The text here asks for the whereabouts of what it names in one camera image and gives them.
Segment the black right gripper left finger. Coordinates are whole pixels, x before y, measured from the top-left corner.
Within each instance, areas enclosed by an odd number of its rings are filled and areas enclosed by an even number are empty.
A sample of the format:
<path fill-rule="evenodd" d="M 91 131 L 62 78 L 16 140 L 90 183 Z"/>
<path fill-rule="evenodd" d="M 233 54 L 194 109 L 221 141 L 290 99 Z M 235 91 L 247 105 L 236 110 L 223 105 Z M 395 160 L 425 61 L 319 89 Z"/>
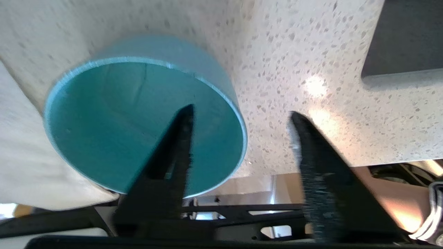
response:
<path fill-rule="evenodd" d="M 120 237 L 164 238 L 181 219 L 182 200 L 192 156 L 194 105 L 179 109 L 146 164 L 116 209 Z"/>

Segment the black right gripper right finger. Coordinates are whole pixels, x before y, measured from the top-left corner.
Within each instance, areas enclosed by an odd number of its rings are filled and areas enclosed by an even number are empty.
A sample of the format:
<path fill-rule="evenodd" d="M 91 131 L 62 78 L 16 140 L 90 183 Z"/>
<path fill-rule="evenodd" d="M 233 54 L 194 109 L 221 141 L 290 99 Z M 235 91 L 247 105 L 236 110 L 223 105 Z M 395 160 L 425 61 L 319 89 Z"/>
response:
<path fill-rule="evenodd" d="M 304 214 L 316 242 L 407 241 L 406 233 L 305 115 L 291 112 L 290 137 L 299 161 Z"/>

